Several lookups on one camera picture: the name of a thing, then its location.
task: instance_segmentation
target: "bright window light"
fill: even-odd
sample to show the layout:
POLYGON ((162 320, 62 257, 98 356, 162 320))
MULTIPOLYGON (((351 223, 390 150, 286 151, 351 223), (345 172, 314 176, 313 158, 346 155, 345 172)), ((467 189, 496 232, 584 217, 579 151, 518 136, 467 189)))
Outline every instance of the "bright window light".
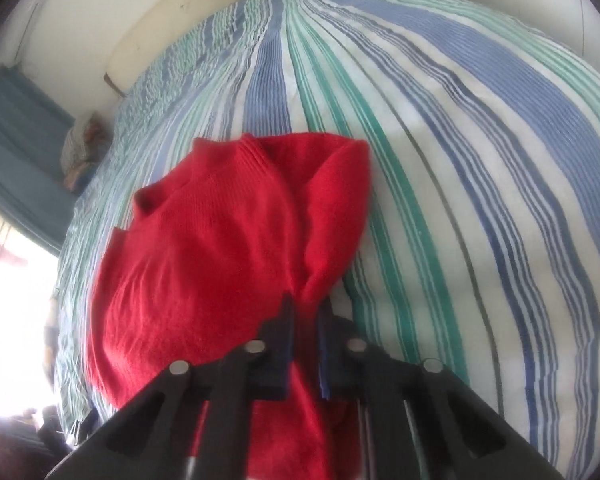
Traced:
POLYGON ((42 369, 43 327, 58 260, 11 228, 1 225, 0 416, 21 415, 56 402, 42 369))

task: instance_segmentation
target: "headboard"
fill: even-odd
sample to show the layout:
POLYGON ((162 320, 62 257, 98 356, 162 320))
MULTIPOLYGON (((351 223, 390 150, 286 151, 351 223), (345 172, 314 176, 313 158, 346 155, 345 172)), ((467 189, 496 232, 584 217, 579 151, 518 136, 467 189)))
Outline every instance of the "headboard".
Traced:
POLYGON ((214 12, 238 0, 161 0, 118 43, 105 81, 126 94, 138 76, 170 44, 214 12))

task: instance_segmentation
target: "blue curtain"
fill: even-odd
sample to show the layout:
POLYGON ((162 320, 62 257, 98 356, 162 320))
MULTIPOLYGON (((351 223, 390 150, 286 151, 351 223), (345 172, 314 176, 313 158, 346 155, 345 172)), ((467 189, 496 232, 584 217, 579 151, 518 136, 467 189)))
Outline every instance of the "blue curtain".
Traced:
POLYGON ((60 168, 73 123, 17 68, 0 67, 0 215, 53 254, 74 210, 60 168))

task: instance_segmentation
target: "striped bedding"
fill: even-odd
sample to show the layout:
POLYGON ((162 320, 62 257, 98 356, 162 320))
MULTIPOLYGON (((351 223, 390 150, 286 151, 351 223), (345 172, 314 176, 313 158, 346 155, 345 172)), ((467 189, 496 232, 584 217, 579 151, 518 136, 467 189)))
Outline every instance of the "striped bedding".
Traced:
POLYGON ((135 190, 197 136, 366 139, 368 228, 333 291, 410 362, 437 357, 567 478, 600 462, 600 76, 462 0, 243 0, 169 47, 116 117, 59 267, 65 428, 96 406, 83 345, 135 190))

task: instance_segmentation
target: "green stripe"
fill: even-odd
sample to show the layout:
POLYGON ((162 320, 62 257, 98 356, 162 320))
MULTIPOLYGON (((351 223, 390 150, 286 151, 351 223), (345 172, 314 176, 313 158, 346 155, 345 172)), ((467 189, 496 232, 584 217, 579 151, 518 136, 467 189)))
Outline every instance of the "green stripe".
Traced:
MULTIPOLYGON (((427 297, 430 311, 433 314, 433 327, 440 355, 443 356, 445 362, 449 364, 455 373, 466 381, 468 380, 466 362, 452 301, 446 288, 442 266, 440 266, 435 245, 413 189, 386 137, 377 134, 377 132, 382 132, 382 128, 371 111, 370 106, 362 96, 362 93, 353 84, 346 70, 339 63, 337 56, 334 56, 322 38, 307 22, 304 21, 304 24, 305 30, 307 30, 314 43, 321 50, 324 58, 339 79, 343 90, 348 94, 354 105, 354 111, 363 125, 366 134, 370 140, 375 137, 378 141, 376 151, 382 153, 384 155, 383 158, 386 158, 383 171, 387 182, 392 188, 392 195, 398 206, 402 224, 407 233, 410 247, 414 254, 414 260, 418 267, 420 282, 427 297)), ((379 160, 381 161, 381 165, 383 165, 382 158, 379 157, 379 160)))
MULTIPOLYGON (((346 51, 346 47, 340 42, 340 40, 338 40, 326 28, 324 30, 325 30, 325 33, 327 33, 330 36, 330 38, 334 42, 336 42, 343 51, 346 51)), ((477 282, 477 278, 475 275, 474 265, 471 261, 471 257, 469 255, 466 241, 464 240, 464 237, 462 236, 462 232, 460 231, 460 226, 458 225, 458 220, 456 219, 456 216, 454 215, 454 213, 451 209, 451 206, 450 206, 448 200, 446 199, 446 196, 445 196, 445 193, 443 192, 442 186, 440 186, 440 182, 438 181, 438 178, 436 177, 432 167, 430 166, 429 161, 427 160, 427 158, 426 158, 424 152, 422 151, 421 147, 419 146, 417 140, 413 137, 413 135, 409 131, 407 125, 402 120, 402 117, 400 116, 398 111, 395 109, 393 104, 389 101, 389 99, 386 96, 386 94, 384 93, 384 91, 380 88, 380 85, 373 79, 372 75, 369 74, 367 72, 367 70, 360 64, 360 62, 355 58, 355 56, 350 56, 350 59, 352 60, 353 63, 356 64, 356 66, 358 67, 360 72, 362 72, 368 78, 370 84, 376 89, 376 91, 378 92, 378 95, 380 95, 382 97, 382 100, 385 102, 385 104, 387 105, 389 110, 391 110, 392 114, 394 115, 394 118, 396 119, 398 124, 400 124, 401 129, 404 131, 406 137, 409 139, 414 150, 417 152, 418 157, 420 158, 425 170, 427 171, 427 174, 429 175, 429 178, 431 179, 434 187, 436 188, 436 192, 437 192, 438 196, 440 197, 440 202, 442 203, 443 208, 445 209, 446 216, 449 219, 449 223, 451 224, 451 227, 454 231, 454 235, 456 236, 456 240, 458 241, 458 246, 461 250, 462 257, 464 259, 464 263, 466 266, 466 270, 467 270, 467 273, 469 275, 469 279, 470 279, 470 282, 472 285, 472 291, 474 294, 475 302, 478 306, 478 310, 480 311, 480 316, 482 317, 482 320, 484 322, 487 340, 489 342, 490 350, 491 350, 491 362, 492 362, 493 371, 494 371, 498 412, 500 413, 501 416, 504 416, 504 394, 502 391, 502 372, 500 370, 500 359, 498 357, 498 348, 497 348, 495 336, 493 333, 493 327, 491 325, 489 315, 486 311, 484 301, 482 300, 482 294, 480 292, 480 288, 478 287, 478 282, 477 282)))
MULTIPOLYGON (((324 73, 322 72, 321 67, 318 65, 314 53, 311 51, 304 37, 299 36, 299 41, 304 46, 304 52, 310 60, 312 72, 314 72, 315 76, 317 77, 320 90, 322 91, 322 95, 330 108, 331 115, 336 123, 338 132, 341 135, 353 138, 353 134, 349 129, 344 112, 340 108, 335 95, 333 92, 331 92, 330 86, 324 78, 324 73)), ((374 201, 372 200, 370 206, 369 229, 376 244, 376 252, 381 263, 382 277, 384 279, 387 291, 389 291, 390 298, 394 302, 394 312, 397 314, 399 342, 404 358, 410 362, 417 362, 419 361, 419 354, 412 351, 412 348, 414 347, 417 349, 417 339, 414 330, 415 323, 413 321, 413 317, 411 316, 411 308, 408 297, 404 291, 402 282, 399 279, 400 273, 395 270, 398 265, 395 255, 390 247, 379 247, 377 245, 385 238, 385 236, 382 234, 379 235, 378 231, 381 233, 386 232, 386 227, 384 226, 384 220, 382 216, 380 214, 373 215, 372 213, 378 209, 379 208, 377 204, 374 204, 374 201)))
MULTIPOLYGON (((253 43, 255 43, 258 38, 262 37, 269 16, 270 12, 262 12, 262 6, 245 6, 245 28, 247 30, 255 30, 256 33, 251 34, 250 36, 242 35, 236 42, 234 52, 246 51, 250 46, 253 46, 253 43)), ((221 42, 220 40, 218 41, 219 44, 216 45, 215 48, 221 52, 230 44, 231 33, 229 33, 221 42)), ((176 160, 173 161, 174 164, 172 164, 171 167, 175 166, 187 153, 189 153, 191 137, 196 132, 202 131, 206 126, 206 121, 203 121, 203 118, 210 115, 210 108, 219 106, 218 96, 221 94, 222 89, 229 85, 231 81, 228 77, 229 74, 235 71, 236 76, 240 75, 240 70, 236 70, 236 68, 242 64, 244 56, 244 54, 237 57, 228 56, 225 62, 219 66, 210 64, 208 69, 209 84, 205 87, 205 90, 198 95, 192 104, 190 111, 187 113, 187 117, 182 121, 178 131, 174 135, 177 143, 177 149, 174 151, 177 153, 177 157, 176 160), (182 135, 182 131, 188 131, 190 134, 182 135)))
MULTIPOLYGON (((302 103, 307 126, 312 132, 325 131, 324 122, 320 116, 318 105, 315 101, 314 94, 310 90, 309 82, 306 78, 306 70, 303 66, 301 56, 298 53, 298 46, 294 39, 294 34, 291 33, 289 22, 286 22, 286 36, 289 46, 289 55, 294 67, 294 75, 298 83, 298 92, 302 103)), ((378 330, 378 320, 376 319, 376 302, 369 289, 366 277, 364 275, 363 265, 360 261, 360 256, 356 255, 352 268, 344 275, 344 285, 351 299, 354 320, 361 328, 361 332, 366 336, 370 336, 372 341, 380 344, 381 338, 378 330)))

